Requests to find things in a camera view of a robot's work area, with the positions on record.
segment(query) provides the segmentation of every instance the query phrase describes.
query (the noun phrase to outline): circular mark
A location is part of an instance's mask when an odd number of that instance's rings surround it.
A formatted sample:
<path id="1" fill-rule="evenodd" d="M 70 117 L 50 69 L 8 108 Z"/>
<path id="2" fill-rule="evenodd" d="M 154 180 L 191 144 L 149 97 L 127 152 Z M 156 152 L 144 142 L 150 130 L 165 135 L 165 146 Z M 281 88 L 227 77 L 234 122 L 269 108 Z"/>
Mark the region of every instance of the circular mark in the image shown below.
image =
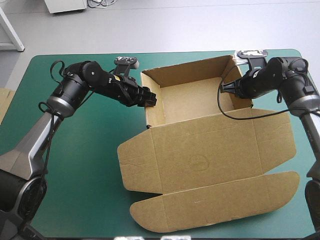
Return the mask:
<path id="1" fill-rule="evenodd" d="M 209 167 L 209 161 L 205 156 L 194 155 L 190 157 L 189 167 L 193 171 L 204 171 Z"/>

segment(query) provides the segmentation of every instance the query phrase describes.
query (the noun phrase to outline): white cabinet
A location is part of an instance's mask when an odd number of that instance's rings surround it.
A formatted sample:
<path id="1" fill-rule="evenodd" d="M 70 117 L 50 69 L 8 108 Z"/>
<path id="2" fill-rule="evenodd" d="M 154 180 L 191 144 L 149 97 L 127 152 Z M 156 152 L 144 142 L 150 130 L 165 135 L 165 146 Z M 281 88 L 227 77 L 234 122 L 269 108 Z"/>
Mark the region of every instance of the white cabinet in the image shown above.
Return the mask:
<path id="1" fill-rule="evenodd" d="M 51 14 L 87 8 L 87 0 L 44 0 L 44 2 Z"/>

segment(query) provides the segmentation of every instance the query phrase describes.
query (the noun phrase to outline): black cable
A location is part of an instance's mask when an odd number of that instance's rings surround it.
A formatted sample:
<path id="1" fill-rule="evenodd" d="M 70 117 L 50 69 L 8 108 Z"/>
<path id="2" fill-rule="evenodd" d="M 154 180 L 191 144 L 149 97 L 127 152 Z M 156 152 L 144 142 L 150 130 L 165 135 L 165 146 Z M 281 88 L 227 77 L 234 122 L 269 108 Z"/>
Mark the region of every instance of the black cable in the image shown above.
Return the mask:
<path id="1" fill-rule="evenodd" d="M 234 119 L 234 120 L 261 119 L 261 118 L 266 118 L 266 117 L 275 116 L 275 115 L 278 115 L 278 114 L 283 114 L 283 113 L 289 112 L 289 111 L 291 111 L 291 110 L 303 110 L 303 111 L 305 111 L 305 114 L 311 113 L 311 114 L 314 114 L 314 115 L 317 115 L 317 116 L 320 117 L 320 113 L 318 113 L 318 112 L 316 112 L 316 111 L 308 111 L 307 109 L 298 108 L 298 107 L 291 108 L 291 109 L 285 109 L 285 110 L 282 110 L 282 111 L 277 111 L 277 112 L 273 112 L 273 113 L 269 113 L 269 114 L 264 114 L 264 115 L 259 115 L 259 116 L 250 116 L 250 117 L 234 117 L 234 116 L 230 116 L 230 115 L 226 114 L 226 113 L 222 110 L 221 105 L 220 105 L 220 88 L 221 88 L 222 83 L 224 82 L 225 78 L 229 75 L 229 73 L 231 72 L 231 70 L 234 69 L 235 67 L 237 67 L 237 65 L 234 65 L 232 68 L 230 68 L 229 71 L 225 74 L 225 76 L 222 77 L 222 80 L 221 80 L 221 82 L 219 83 L 219 86 L 218 86 L 218 92 L 217 92 L 217 96 L 216 96 L 218 108 L 219 108 L 220 112 L 221 112 L 224 116 L 226 116 L 227 118 Z"/>
<path id="2" fill-rule="evenodd" d="M 101 2 L 97 2 L 98 5 L 90 5 L 90 4 L 89 4 L 89 0 L 87 0 L 86 3 L 87 3 L 87 5 L 88 5 L 88 7 L 91 8 L 91 9 L 94 9 L 94 8 L 96 8 L 96 7 L 98 7 L 98 6 L 101 5 Z"/>
<path id="3" fill-rule="evenodd" d="M 52 63 L 52 65 L 51 65 L 51 67 L 50 67 L 50 75 L 51 75 L 52 80 L 55 81 L 56 83 L 58 83 L 58 84 L 60 85 L 61 94 L 62 94 L 62 92 L 63 92 L 63 90 L 64 90 L 64 86 L 62 85 L 62 83 L 61 83 L 60 81 L 58 81 L 58 80 L 55 79 L 55 77 L 54 77 L 54 75 L 53 75 L 53 73 L 52 73 L 52 70 L 54 69 L 55 65 L 58 64 L 58 63 L 61 63 L 61 68 L 60 68 L 60 70 L 59 70 L 59 75 L 60 75 L 61 77 L 65 77 L 65 75 L 63 74 L 63 72 L 64 72 L 64 70 L 65 70 L 65 63 L 64 63 L 64 61 L 62 61 L 62 60 L 56 60 L 56 61 L 54 61 L 54 62 Z"/>
<path id="4" fill-rule="evenodd" d="M 91 91 L 92 92 L 80 103 L 80 105 L 76 109 L 80 108 L 95 93 L 93 89 Z"/>

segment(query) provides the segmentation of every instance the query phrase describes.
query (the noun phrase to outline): open cardboard box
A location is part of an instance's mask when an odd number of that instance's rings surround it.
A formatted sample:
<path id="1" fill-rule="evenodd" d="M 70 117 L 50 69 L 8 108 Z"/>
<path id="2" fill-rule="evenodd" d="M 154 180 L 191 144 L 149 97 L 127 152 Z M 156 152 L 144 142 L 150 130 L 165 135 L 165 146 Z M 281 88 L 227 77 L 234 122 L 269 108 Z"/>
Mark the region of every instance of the open cardboard box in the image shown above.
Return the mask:
<path id="1" fill-rule="evenodd" d="M 162 194 L 130 207 L 143 228 L 165 233 L 258 215 L 297 191 L 296 172 L 264 175 L 296 153 L 288 114 L 233 120 L 220 113 L 222 76 L 241 77 L 237 67 L 229 72 L 234 65 L 228 55 L 141 73 L 157 104 L 145 108 L 150 128 L 122 143 L 118 157 L 127 190 Z M 272 112 L 228 93 L 220 102 L 235 117 Z"/>

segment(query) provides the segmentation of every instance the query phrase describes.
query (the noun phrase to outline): electrical cord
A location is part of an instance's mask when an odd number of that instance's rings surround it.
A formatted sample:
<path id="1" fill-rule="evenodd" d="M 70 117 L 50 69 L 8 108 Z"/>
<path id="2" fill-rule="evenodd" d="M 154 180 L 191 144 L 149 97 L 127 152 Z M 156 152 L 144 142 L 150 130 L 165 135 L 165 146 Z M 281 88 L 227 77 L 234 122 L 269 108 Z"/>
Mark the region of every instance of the electrical cord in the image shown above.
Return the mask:
<path id="1" fill-rule="evenodd" d="M 218 92 L 217 92 L 217 96 L 216 96 L 216 100 L 217 100 L 217 105 L 218 105 L 218 108 L 220 110 L 220 112 L 226 116 L 227 118 L 230 118 L 230 119 L 233 119 L 233 120 L 253 120 L 253 119 L 261 119 L 261 118 L 266 118 L 266 117 L 271 117 L 271 116 L 275 116 L 275 115 L 279 115 L 279 114 L 283 114 L 283 113 L 286 113 L 286 112 L 289 112 L 289 111 L 292 111 L 292 110 L 302 110 L 302 111 L 305 111 L 303 113 L 303 115 L 305 114 L 308 114 L 308 113 L 311 113 L 311 114 L 314 114 L 314 115 L 317 115 L 320 117 L 320 113 L 318 113 L 318 111 L 320 111 L 320 109 L 318 110 L 315 110 L 315 111 L 308 111 L 307 109 L 305 108 L 299 108 L 299 107 L 294 107 L 294 108 L 291 108 L 291 109 L 285 109 L 285 110 L 281 110 L 281 111 L 277 111 L 277 112 L 273 112 L 273 113 L 269 113 L 269 114 L 264 114 L 264 115 L 259 115 L 259 116 L 250 116 L 250 117 L 234 117 L 234 116 L 231 116 L 231 115 L 228 115 L 226 114 L 222 107 L 221 107 L 221 104 L 220 104 L 220 88 L 222 86 L 222 83 L 224 82 L 224 80 L 226 79 L 226 77 L 229 75 L 229 73 L 235 68 L 237 67 L 238 65 L 234 65 L 232 68 L 230 68 L 228 70 L 228 72 L 225 74 L 225 76 L 222 77 L 222 80 L 221 82 L 219 83 L 219 86 L 218 86 Z"/>
<path id="2" fill-rule="evenodd" d="M 89 8 L 94 9 L 94 8 L 100 8 L 100 9 L 106 9 L 108 6 L 116 3 L 118 0 L 112 0 L 111 2 L 108 2 L 107 0 L 87 0 L 87 5 Z"/>

